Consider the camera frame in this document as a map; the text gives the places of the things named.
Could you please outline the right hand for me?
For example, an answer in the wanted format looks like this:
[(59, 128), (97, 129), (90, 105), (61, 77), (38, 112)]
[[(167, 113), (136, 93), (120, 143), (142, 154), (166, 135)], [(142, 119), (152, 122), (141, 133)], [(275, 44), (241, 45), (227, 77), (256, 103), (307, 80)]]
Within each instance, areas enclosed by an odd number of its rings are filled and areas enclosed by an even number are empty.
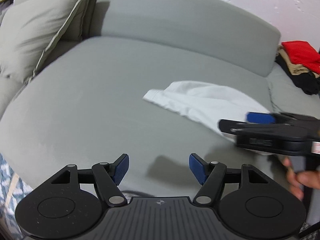
[(302, 185), (319, 190), (319, 171), (303, 171), (295, 173), (289, 158), (283, 160), (283, 165), (287, 168), (286, 178), (290, 184), (290, 191), (299, 200), (303, 200), (304, 198), (304, 192), (300, 188)]

